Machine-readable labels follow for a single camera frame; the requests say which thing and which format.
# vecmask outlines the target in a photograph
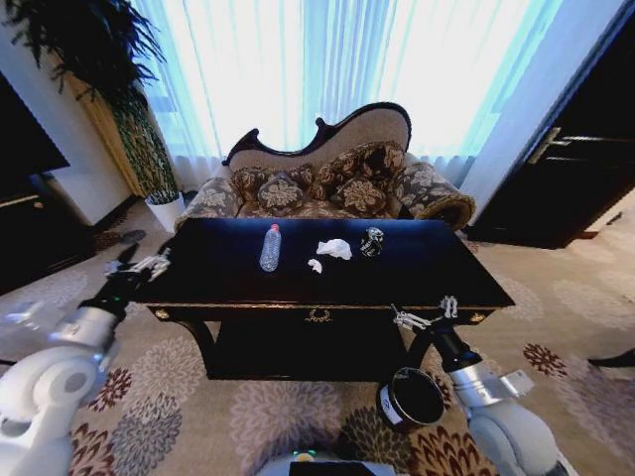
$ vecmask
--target patterned carpet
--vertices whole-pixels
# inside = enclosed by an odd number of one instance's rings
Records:
[[[143,203],[110,231],[133,229],[148,233],[139,256],[168,237]],[[29,299],[73,309],[101,285],[105,263],[123,248],[108,247],[114,241],[89,261],[0,297],[0,311]],[[550,425],[579,474],[634,474],[634,374],[594,369],[585,359],[635,346],[635,213],[566,250],[468,246],[518,305],[460,334],[494,370],[530,374],[537,386],[523,404]],[[434,353],[424,368],[441,385],[447,412],[441,424],[404,436],[375,413],[374,385],[210,382],[184,329],[141,305],[129,310],[108,382],[73,426],[70,474],[253,474],[272,455],[308,445],[413,475],[495,474],[475,449]],[[39,345],[0,331],[2,358]]]

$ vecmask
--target plastic water bottle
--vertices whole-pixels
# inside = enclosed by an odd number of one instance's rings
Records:
[[[280,242],[282,236],[278,223],[271,225],[271,228],[265,234],[265,243],[262,245],[262,254],[260,255],[260,267],[269,273],[278,268],[278,258],[280,258]]]

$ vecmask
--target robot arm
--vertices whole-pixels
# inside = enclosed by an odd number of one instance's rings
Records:
[[[128,266],[134,251],[122,253],[99,293],[57,325],[49,335],[54,347],[21,360],[0,379],[0,475],[39,475],[43,464],[47,474],[68,473],[72,419],[105,381],[118,351],[115,327],[138,287],[169,266],[168,249]]]
[[[566,461],[569,473],[561,464],[563,457],[547,424],[516,401],[532,389],[529,377],[522,371],[497,376],[456,334],[454,297],[444,298],[445,313],[436,319],[393,308],[395,322],[411,330],[415,327],[441,354],[470,432],[502,476],[575,474]]]

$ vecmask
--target white tissue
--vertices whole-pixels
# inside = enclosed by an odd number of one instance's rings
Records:
[[[326,243],[320,241],[317,243],[316,253],[319,255],[330,255],[344,260],[350,260],[350,257],[353,256],[350,251],[350,245],[339,238],[328,240]]]
[[[321,274],[321,263],[318,260],[309,260],[309,266],[312,266],[314,271]]]

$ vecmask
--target gold knob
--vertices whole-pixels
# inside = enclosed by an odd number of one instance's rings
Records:
[[[330,311],[328,309],[311,309],[311,312],[309,312],[309,317],[305,317],[305,321],[306,322],[315,322],[315,323],[321,323],[321,322],[331,322],[333,319],[330,318]]]
[[[481,314],[480,312],[475,312],[472,315],[472,317],[469,319],[469,321],[473,322],[474,324],[477,324],[478,322],[483,320],[485,317],[486,317],[485,314]]]
[[[166,320],[170,318],[170,315],[165,309],[156,310],[155,315],[157,316],[158,319],[161,319],[161,320]]]

